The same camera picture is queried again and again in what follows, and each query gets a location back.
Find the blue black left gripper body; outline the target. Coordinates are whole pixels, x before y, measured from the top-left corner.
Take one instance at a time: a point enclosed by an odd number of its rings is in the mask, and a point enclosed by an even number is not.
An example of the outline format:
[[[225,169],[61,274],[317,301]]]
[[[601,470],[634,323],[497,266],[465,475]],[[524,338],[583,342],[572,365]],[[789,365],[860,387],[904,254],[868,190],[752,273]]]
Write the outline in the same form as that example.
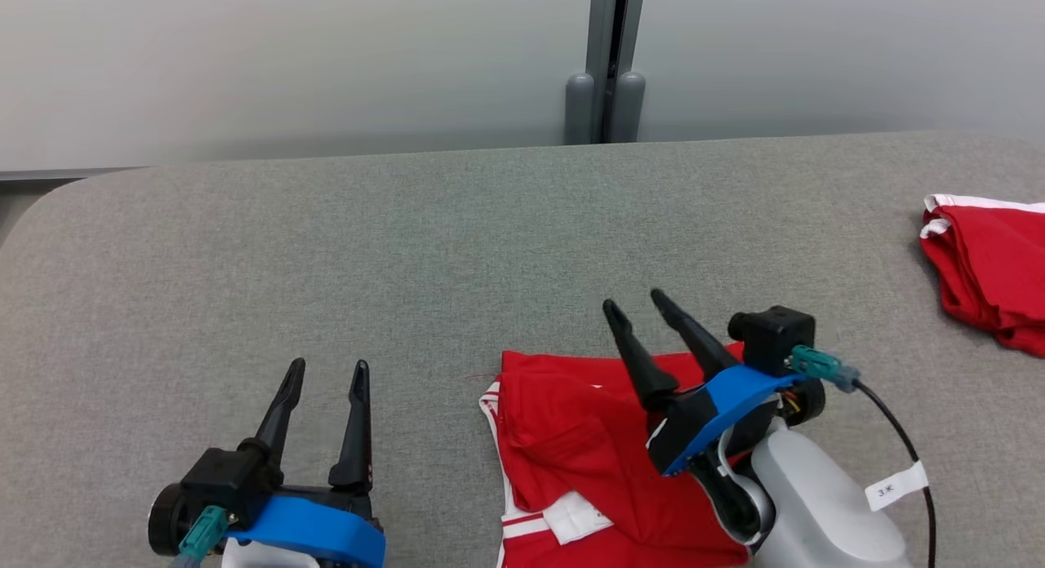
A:
[[[165,486],[147,520],[153,552],[175,557],[204,508],[186,498],[180,482]],[[229,513],[229,524],[235,521]],[[254,526],[230,524],[209,557],[220,557],[220,568],[382,568],[385,550],[369,491],[277,486]]]

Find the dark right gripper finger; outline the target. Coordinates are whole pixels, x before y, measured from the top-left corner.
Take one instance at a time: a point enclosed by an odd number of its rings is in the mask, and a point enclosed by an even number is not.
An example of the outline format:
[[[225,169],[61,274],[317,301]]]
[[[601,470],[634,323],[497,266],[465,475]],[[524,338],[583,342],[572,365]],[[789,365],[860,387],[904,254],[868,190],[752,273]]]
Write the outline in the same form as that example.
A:
[[[717,341],[702,324],[680,308],[660,288],[651,289],[650,295],[661,318],[682,337],[683,344],[690,349],[691,355],[703,372],[703,381],[712,382],[720,372],[740,365],[740,361],[723,344]]]
[[[651,413],[664,411],[679,389],[676,378],[658,366],[653,356],[638,341],[631,321],[620,310],[616,300],[607,298],[603,301],[603,314],[611,329],[620,359],[637,393],[638,404]]]

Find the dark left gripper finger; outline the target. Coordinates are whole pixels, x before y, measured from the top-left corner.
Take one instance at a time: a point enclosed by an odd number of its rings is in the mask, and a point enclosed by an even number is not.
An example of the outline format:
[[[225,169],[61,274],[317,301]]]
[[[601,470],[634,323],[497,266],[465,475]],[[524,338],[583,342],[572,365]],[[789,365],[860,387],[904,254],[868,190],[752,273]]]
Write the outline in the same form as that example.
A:
[[[349,418],[336,463],[330,468],[328,486],[342,491],[370,491],[372,478],[371,374],[359,360],[349,386]]]
[[[269,405],[264,419],[254,437],[243,439],[239,451],[255,451],[265,462],[269,472],[277,479],[284,478],[282,456],[291,428],[291,413],[297,407],[304,383],[306,360],[295,357],[287,373]]]

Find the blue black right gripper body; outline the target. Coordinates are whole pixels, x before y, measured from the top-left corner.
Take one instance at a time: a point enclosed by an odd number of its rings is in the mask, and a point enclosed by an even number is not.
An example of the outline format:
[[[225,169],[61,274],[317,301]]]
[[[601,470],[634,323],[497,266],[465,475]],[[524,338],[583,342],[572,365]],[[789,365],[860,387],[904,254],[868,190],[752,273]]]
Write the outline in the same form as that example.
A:
[[[663,476],[673,476],[718,446],[726,456],[754,448],[773,418],[787,424],[816,418],[825,411],[825,386],[795,372],[776,377],[736,364],[679,390],[672,375],[655,370],[645,384],[645,409],[649,458]]]

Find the red white basketball jersey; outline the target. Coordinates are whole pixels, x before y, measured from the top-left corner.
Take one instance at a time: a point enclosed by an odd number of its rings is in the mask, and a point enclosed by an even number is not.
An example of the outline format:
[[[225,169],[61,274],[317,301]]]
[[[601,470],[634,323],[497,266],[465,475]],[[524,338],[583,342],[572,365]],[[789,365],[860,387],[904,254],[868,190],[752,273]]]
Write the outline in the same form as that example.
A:
[[[735,568],[749,561],[690,476],[665,477],[616,357],[504,351],[480,397],[500,451],[496,568]]]

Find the red shorts white side stripe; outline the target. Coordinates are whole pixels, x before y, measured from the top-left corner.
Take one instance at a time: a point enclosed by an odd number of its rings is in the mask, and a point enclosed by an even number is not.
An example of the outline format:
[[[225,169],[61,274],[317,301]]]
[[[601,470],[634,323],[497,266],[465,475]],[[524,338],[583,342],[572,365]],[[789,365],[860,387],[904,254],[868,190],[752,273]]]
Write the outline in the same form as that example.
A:
[[[1045,359],[1045,202],[933,193],[924,206],[919,244],[944,312]]]

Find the grey partition post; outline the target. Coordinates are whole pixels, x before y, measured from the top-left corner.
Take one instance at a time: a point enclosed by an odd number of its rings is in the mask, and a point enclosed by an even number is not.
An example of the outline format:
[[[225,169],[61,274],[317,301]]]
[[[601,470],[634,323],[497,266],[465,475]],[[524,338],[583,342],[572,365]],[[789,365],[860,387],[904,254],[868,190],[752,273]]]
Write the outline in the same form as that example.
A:
[[[596,81],[591,144],[611,143],[616,78],[634,68],[643,0],[590,0],[585,73]]]

